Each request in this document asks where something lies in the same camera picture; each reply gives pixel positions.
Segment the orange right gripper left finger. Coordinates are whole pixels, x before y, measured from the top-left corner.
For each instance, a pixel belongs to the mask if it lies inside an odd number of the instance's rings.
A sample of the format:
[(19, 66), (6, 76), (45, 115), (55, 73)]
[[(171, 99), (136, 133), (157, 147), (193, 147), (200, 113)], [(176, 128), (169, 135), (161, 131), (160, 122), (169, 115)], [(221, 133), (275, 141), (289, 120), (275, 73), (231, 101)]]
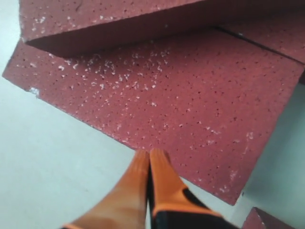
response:
[(137, 150), (118, 183), (92, 209), (64, 229), (143, 229), (147, 210), (149, 153)]

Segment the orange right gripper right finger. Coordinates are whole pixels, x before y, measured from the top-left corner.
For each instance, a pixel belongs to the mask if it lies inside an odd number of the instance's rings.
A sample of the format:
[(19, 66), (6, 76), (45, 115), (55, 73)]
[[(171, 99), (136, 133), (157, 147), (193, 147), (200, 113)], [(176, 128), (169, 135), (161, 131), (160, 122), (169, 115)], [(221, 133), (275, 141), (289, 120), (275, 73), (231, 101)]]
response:
[(166, 151), (150, 151), (153, 229), (224, 229), (225, 220), (198, 200), (170, 163)]

